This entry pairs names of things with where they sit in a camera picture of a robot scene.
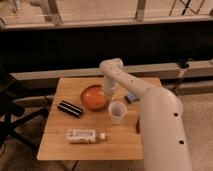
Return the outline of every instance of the plastic cup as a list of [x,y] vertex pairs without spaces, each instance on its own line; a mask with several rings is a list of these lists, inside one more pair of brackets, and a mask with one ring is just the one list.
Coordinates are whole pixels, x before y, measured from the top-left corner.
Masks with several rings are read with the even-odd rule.
[[124,103],[115,101],[109,105],[108,112],[112,122],[114,124],[119,124],[127,113],[127,107]]

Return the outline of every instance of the white bottle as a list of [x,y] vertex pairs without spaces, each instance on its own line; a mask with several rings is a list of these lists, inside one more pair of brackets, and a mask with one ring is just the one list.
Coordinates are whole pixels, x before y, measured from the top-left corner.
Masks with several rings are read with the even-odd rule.
[[67,131],[67,140],[70,143],[95,143],[97,140],[105,139],[105,133],[98,134],[95,130],[70,129]]

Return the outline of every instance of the table top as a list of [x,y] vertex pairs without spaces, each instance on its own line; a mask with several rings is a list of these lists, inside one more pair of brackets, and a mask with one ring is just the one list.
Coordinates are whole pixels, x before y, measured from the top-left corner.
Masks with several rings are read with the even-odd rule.
[[[161,86],[158,78],[143,78]],[[136,132],[139,119],[138,102],[128,104],[124,95],[128,92],[119,86],[113,100],[127,105],[128,112],[121,124],[114,125],[107,109],[92,112],[86,109],[80,96],[82,91],[102,78],[61,78],[41,140],[38,160],[140,160],[143,159],[141,135]],[[74,118],[57,109],[65,100],[83,109],[81,118]],[[66,139],[69,129],[95,129],[106,133],[107,139],[94,144],[70,144]]]

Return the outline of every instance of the bowl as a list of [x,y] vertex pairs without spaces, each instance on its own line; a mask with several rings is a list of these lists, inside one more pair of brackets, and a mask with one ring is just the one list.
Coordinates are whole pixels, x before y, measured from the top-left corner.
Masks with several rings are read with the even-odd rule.
[[101,87],[99,84],[91,85],[81,93],[81,101],[87,109],[98,111],[108,104],[108,99]]

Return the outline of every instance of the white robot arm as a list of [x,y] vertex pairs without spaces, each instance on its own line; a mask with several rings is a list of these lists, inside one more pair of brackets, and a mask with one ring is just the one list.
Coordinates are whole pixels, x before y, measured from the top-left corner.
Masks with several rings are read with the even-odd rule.
[[116,82],[140,98],[140,128],[146,171],[192,171],[183,128],[181,101],[169,90],[122,71],[116,58],[103,61],[103,92],[112,96]]

